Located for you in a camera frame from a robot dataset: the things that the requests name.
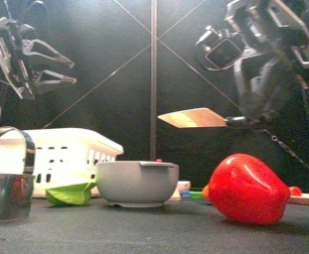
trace green object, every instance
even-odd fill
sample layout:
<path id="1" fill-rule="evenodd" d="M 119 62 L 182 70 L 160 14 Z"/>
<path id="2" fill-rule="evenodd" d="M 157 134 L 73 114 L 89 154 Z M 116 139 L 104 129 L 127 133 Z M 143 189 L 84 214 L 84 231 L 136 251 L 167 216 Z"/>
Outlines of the green object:
<path id="1" fill-rule="evenodd" d="M 45 198 L 50 204 L 86 204 L 90 199 L 90 189 L 94 183 L 84 183 L 45 189 Z"/>
<path id="2" fill-rule="evenodd" d="M 204 199 L 200 191 L 190 191 L 190 195 L 192 199 Z"/>

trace pot handle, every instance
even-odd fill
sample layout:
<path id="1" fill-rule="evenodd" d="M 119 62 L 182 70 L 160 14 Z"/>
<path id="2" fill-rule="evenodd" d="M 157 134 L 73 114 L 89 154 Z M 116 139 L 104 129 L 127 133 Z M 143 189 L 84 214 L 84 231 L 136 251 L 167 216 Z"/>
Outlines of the pot handle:
<path id="1" fill-rule="evenodd" d="M 164 168 L 173 168 L 175 165 L 171 163 L 157 163 L 157 162 L 139 162 L 141 167 L 164 167 Z"/>
<path id="2" fill-rule="evenodd" d="M 22 174 L 30 175 L 34 168 L 34 143 L 29 134 L 25 131 L 15 129 L 14 127 L 0 127 L 0 137 L 9 131 L 15 131 L 24 140 L 25 144 L 25 159 L 24 159 L 24 169 Z"/>

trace black backdrop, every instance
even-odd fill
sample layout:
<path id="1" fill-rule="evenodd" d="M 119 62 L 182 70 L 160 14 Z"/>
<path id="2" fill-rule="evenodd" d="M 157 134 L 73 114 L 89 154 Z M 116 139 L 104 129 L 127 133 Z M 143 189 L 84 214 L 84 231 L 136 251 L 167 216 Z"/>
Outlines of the black backdrop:
<path id="1" fill-rule="evenodd" d="M 18 1 L 7 2 L 15 16 Z M 34 101 L 20 100 L 0 85 L 1 125 L 90 129 L 123 146 L 117 160 L 149 160 L 152 71 L 157 114 L 208 107 L 223 116 L 238 116 L 231 69 L 208 71 L 194 56 L 206 26 L 227 27 L 228 2 L 157 0 L 152 68 L 149 0 L 44 0 L 46 10 L 32 10 L 26 21 L 40 38 L 76 63 L 72 70 L 56 70 L 73 76 L 77 84 Z M 294 88 L 271 132 L 309 164 L 306 126 L 301 92 Z M 262 132 L 176 129 L 157 121 L 155 141 L 156 158 L 180 166 L 180 180 L 191 181 L 195 188 L 206 184 L 216 164 L 232 153 L 254 155 L 289 185 L 309 188 L 309 172 Z"/>

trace plastic basket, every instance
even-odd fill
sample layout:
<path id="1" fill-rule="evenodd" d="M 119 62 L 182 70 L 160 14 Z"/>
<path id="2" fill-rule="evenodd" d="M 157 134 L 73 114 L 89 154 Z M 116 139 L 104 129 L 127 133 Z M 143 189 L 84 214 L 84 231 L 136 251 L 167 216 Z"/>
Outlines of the plastic basket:
<path id="1" fill-rule="evenodd" d="M 119 144 L 90 130 L 58 128 L 25 131 L 36 145 L 33 197 L 45 189 L 94 181 L 94 164 L 115 161 L 123 153 Z M 24 153 L 17 133 L 0 138 L 0 173 L 21 174 Z"/>

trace spatula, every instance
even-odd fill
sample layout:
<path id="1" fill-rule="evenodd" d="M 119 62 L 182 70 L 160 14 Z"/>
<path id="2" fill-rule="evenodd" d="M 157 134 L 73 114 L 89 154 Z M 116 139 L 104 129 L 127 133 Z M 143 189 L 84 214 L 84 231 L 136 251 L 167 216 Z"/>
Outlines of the spatula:
<path id="1" fill-rule="evenodd" d="M 244 125 L 243 117 L 223 118 L 211 109 L 200 107 L 175 111 L 157 118 L 177 128 L 234 127 Z"/>

